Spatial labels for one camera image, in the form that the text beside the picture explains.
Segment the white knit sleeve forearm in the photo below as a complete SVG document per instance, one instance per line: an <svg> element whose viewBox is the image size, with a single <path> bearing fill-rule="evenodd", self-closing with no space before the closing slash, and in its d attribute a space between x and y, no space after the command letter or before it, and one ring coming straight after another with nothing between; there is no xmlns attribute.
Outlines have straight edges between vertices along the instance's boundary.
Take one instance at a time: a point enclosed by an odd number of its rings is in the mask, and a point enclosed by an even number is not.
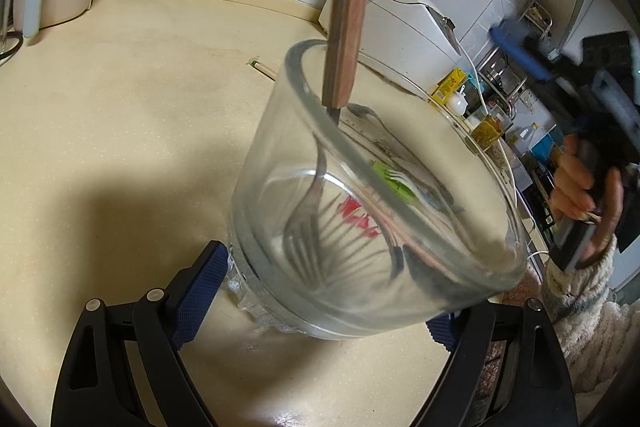
<svg viewBox="0 0 640 427"><path fill-rule="evenodd" d="M612 384L639 338L639 305L608 297L608 280L618 253L611 239L596 263L568 275L546 265L541 297L578 397L598 397Z"/></svg>

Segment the right hand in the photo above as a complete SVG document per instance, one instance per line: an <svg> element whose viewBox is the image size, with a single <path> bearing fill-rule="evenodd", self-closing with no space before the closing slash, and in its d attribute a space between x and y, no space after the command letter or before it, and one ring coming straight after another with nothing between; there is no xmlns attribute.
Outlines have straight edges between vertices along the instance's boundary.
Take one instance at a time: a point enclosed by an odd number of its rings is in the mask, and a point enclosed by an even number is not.
<svg viewBox="0 0 640 427"><path fill-rule="evenodd" d="M596 231L576 263L577 269L584 269L598 262L611 242L623 211L624 188L620 172L612 168L605 178L602 202L596 204L589 194L594 185L593 175L577 157L577 152L578 139L567 135L554 174L550 209L555 221L563 217L582 220L588 213L601 209Z"/></svg>

